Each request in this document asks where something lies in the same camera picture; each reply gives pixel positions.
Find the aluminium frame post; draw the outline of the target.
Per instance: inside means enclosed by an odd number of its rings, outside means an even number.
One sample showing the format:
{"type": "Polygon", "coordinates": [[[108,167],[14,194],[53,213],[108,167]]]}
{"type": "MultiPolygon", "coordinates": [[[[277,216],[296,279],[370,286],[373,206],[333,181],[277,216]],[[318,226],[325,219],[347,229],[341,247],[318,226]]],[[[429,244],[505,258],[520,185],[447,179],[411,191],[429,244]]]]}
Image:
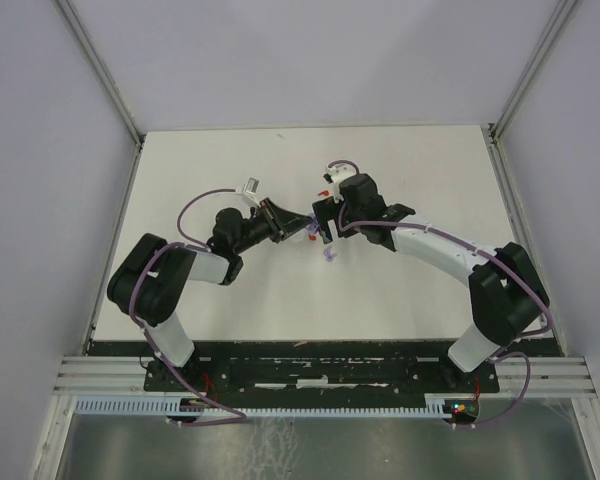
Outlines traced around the aluminium frame post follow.
{"type": "Polygon", "coordinates": [[[580,5],[579,0],[560,0],[556,3],[497,120],[489,127],[489,136],[493,144],[501,141],[511,127],[580,5]]]}
{"type": "Polygon", "coordinates": [[[80,18],[78,9],[72,1],[68,0],[52,0],[51,3],[57,9],[72,38],[76,41],[80,52],[95,75],[105,97],[115,110],[128,136],[134,144],[141,145],[144,140],[144,134],[136,125],[131,111],[126,105],[106,62],[98,52],[84,21],[80,18]]]}

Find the lavender round charging case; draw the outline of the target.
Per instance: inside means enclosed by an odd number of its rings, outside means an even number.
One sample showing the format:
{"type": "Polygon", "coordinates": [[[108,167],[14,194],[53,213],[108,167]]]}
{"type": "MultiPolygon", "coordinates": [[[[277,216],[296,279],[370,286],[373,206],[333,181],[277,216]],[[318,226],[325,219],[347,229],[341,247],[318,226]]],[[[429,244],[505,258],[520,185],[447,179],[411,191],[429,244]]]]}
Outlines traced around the lavender round charging case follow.
{"type": "Polygon", "coordinates": [[[310,213],[309,217],[311,222],[305,227],[305,229],[309,238],[316,239],[320,235],[319,221],[313,213],[310,213]]]}

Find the right aluminium frame post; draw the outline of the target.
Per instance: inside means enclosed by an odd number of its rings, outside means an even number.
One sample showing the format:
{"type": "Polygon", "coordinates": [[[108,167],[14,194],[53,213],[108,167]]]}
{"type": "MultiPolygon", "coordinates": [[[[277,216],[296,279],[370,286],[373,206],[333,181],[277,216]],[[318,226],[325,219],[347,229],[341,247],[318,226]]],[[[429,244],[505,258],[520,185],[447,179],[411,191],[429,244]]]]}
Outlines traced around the right aluminium frame post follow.
{"type": "Polygon", "coordinates": [[[511,127],[580,5],[579,0],[560,0],[556,3],[497,120],[489,127],[489,136],[493,144],[501,141],[511,127]]]}

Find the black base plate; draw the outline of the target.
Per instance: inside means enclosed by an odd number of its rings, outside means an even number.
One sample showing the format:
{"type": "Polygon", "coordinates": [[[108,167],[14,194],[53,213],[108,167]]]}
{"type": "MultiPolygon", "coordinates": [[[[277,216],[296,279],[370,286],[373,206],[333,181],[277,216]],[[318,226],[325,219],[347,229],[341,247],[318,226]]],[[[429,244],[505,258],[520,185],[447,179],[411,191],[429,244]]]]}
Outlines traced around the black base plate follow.
{"type": "Polygon", "coordinates": [[[144,388],[194,387],[239,408],[420,406],[427,394],[496,393],[493,366],[463,373],[447,341],[200,342],[170,371],[148,365],[144,388]]]}

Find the left aluminium frame post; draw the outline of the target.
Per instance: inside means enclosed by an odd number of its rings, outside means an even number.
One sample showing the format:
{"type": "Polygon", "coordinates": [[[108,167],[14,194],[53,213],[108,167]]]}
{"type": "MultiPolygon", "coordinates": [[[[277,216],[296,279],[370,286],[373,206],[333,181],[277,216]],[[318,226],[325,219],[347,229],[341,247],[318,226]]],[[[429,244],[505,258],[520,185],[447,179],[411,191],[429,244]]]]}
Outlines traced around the left aluminium frame post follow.
{"type": "Polygon", "coordinates": [[[76,41],[80,52],[95,75],[105,97],[115,110],[128,136],[134,144],[141,145],[144,140],[144,134],[136,125],[131,111],[126,105],[106,62],[98,52],[84,21],[80,18],[78,9],[72,1],[68,0],[52,0],[51,3],[57,9],[72,38],[76,41]]]}

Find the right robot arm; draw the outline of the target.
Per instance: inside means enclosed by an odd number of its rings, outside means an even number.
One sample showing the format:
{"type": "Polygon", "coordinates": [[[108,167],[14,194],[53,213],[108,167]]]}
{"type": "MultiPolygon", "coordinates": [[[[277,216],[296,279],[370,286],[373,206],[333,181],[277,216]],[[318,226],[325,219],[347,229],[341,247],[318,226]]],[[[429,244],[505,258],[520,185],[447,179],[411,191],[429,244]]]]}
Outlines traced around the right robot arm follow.
{"type": "Polygon", "coordinates": [[[466,388],[477,367],[532,336],[529,327],[538,317],[549,317],[547,292],[521,245],[485,246],[437,228],[410,207],[387,204],[367,174],[331,169],[325,177],[329,195],[314,202],[310,214],[283,214],[284,233],[293,235],[315,224],[325,243],[361,234],[374,245],[437,268],[468,289],[472,323],[438,368],[447,389],[466,388]]]}

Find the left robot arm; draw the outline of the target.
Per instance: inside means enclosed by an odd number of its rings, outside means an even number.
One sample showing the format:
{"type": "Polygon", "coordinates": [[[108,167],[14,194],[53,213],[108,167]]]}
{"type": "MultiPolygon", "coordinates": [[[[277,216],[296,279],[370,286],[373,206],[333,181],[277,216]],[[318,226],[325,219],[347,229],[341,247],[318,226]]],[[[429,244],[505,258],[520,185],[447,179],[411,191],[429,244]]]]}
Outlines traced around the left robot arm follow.
{"type": "Polygon", "coordinates": [[[192,389],[201,378],[199,354],[176,312],[185,286],[230,285],[243,268],[246,250],[265,240],[283,242],[312,221],[266,198],[247,217],[233,207],[220,210],[204,248],[146,233],[113,273],[107,299],[140,328],[167,366],[167,379],[178,389],[192,389]]]}

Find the front aluminium rail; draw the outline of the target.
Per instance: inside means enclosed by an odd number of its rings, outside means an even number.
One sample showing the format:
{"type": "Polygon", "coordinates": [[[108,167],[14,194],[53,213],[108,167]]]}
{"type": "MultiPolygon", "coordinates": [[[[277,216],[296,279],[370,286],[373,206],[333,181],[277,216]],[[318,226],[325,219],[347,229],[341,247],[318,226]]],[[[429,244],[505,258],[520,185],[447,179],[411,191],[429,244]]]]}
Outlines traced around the front aluminium rail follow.
{"type": "MultiPolygon", "coordinates": [[[[195,387],[222,400],[248,393],[352,392],[421,398],[587,398],[595,394],[586,362],[577,357],[519,357],[456,374],[436,358],[229,358],[202,361],[195,387]]],[[[54,382],[56,395],[175,395],[184,386],[161,363],[131,357],[67,357],[54,382]]]]}

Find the lavender earbud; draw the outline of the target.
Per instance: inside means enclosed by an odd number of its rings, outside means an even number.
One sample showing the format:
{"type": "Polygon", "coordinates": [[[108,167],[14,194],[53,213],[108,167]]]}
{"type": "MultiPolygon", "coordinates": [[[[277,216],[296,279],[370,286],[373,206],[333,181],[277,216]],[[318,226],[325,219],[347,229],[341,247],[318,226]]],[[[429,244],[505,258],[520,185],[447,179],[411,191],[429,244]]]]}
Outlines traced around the lavender earbud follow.
{"type": "Polygon", "coordinates": [[[331,247],[328,247],[324,250],[324,256],[327,262],[332,262],[337,257],[337,254],[332,251],[331,247]]]}

